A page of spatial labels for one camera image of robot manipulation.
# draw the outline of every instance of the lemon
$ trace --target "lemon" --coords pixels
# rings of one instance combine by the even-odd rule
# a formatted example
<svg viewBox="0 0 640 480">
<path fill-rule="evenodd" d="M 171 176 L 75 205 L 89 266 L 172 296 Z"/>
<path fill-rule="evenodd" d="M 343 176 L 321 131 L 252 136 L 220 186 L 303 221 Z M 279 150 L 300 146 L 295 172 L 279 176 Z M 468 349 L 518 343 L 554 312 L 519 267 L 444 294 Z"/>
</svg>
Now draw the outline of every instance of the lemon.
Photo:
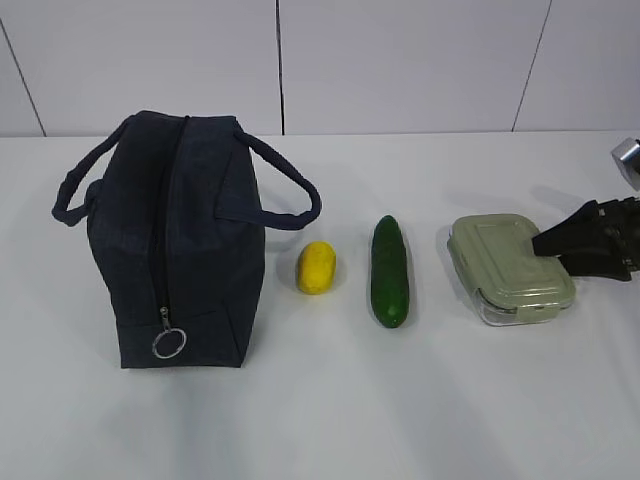
<svg viewBox="0 0 640 480">
<path fill-rule="evenodd" d="M 327 242 L 312 242 L 298 258 L 298 288 L 318 295 L 331 288 L 336 273 L 336 252 Z"/>
</svg>

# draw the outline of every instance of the lunch bag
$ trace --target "lunch bag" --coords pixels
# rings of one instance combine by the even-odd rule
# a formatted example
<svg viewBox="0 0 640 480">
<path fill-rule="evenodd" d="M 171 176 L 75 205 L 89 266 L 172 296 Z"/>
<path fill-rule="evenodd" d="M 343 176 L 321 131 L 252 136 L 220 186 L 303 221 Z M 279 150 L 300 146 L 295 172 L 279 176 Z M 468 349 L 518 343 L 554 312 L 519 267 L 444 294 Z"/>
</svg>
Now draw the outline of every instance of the lunch bag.
<svg viewBox="0 0 640 480">
<path fill-rule="evenodd" d="M 71 197 L 117 144 L 84 203 Z M 311 209 L 264 211 L 249 149 L 302 187 Z M 265 227 L 300 230 L 320 214 L 316 188 L 234 117 L 127 118 L 60 185 L 53 216 L 87 216 L 109 289 L 122 368 L 239 367 L 262 288 Z"/>
</svg>

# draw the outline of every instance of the white wall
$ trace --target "white wall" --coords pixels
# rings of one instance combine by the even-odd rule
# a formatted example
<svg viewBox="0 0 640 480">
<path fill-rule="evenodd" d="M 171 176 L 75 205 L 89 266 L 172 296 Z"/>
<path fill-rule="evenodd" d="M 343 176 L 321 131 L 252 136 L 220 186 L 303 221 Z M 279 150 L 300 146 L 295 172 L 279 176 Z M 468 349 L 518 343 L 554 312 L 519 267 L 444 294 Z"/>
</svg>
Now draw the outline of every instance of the white wall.
<svg viewBox="0 0 640 480">
<path fill-rule="evenodd" d="M 281 0 L 287 132 L 510 130 L 548 0 Z"/>
<path fill-rule="evenodd" d="M 258 134 L 640 128 L 639 0 L 0 0 L 49 135 L 142 108 Z M 529 81 L 532 61 L 535 62 Z M 522 107 L 518 110 L 525 85 Z M 40 130 L 0 36 L 0 135 Z"/>
<path fill-rule="evenodd" d="M 104 134 L 140 109 L 280 132 L 273 2 L 5 0 L 45 130 Z"/>
<path fill-rule="evenodd" d="M 517 130 L 640 128 L 640 0 L 553 0 Z"/>
</svg>

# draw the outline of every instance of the green cucumber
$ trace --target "green cucumber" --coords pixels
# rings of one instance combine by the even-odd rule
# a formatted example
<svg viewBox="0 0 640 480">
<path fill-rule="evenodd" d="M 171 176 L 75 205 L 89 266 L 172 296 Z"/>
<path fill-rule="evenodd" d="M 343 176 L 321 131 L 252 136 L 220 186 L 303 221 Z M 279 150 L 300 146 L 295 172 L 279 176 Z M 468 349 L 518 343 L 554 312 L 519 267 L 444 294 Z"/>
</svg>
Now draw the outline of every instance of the green cucumber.
<svg viewBox="0 0 640 480">
<path fill-rule="evenodd" d="M 376 225 L 371 244 L 371 307 L 387 328 L 402 325 L 409 314 L 407 251 L 391 215 Z"/>
</svg>

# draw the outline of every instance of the glass food container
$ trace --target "glass food container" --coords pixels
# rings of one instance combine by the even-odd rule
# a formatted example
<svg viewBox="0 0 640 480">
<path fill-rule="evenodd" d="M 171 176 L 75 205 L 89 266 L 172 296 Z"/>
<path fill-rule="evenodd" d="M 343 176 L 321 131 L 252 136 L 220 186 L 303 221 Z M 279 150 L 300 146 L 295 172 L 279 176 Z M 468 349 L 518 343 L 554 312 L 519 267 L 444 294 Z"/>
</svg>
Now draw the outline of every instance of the glass food container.
<svg viewBox="0 0 640 480">
<path fill-rule="evenodd" d="M 575 298 L 573 280 L 555 257 L 536 257 L 539 230 L 513 214 L 458 219 L 447 246 L 478 315 L 489 325 L 546 322 Z"/>
</svg>

